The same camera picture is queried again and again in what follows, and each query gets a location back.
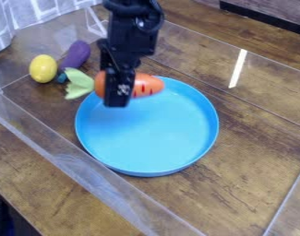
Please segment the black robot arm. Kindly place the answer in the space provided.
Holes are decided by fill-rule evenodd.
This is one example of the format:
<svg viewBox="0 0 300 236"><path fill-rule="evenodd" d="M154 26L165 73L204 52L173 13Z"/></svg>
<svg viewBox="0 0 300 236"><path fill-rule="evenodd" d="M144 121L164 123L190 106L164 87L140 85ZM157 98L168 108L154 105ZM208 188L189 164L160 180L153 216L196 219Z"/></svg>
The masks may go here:
<svg viewBox="0 0 300 236"><path fill-rule="evenodd" d="M165 13L157 0L103 0L110 11L106 37L97 41L105 72L106 107L126 107L141 58L153 55Z"/></svg>

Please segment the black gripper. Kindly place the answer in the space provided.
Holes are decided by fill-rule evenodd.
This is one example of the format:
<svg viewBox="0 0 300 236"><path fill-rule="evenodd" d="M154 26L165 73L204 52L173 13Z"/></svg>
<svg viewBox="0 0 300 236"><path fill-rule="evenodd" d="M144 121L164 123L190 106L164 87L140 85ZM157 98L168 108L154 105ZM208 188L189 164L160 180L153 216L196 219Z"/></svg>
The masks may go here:
<svg viewBox="0 0 300 236"><path fill-rule="evenodd" d="M107 39L97 40L101 69L105 71L106 107L128 106L134 89L134 69L140 67L141 58L154 54L161 27L161 13L149 12L138 16L110 14Z"/></svg>

